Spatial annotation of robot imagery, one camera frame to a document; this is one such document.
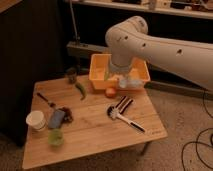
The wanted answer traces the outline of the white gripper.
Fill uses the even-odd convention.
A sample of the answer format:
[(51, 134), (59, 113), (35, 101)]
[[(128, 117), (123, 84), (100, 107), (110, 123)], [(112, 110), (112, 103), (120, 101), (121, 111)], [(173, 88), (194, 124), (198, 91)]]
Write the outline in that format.
[(128, 75), (131, 71), (131, 65), (116, 65), (112, 61), (108, 63), (107, 75), (108, 78), (112, 78), (114, 75)]

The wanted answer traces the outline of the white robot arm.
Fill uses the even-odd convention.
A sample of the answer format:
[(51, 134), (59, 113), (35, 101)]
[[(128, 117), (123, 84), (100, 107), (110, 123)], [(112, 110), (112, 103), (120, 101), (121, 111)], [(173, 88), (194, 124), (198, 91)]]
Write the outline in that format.
[(129, 73), (138, 57), (213, 92), (213, 44), (150, 36), (140, 16), (110, 27), (105, 41), (111, 73)]

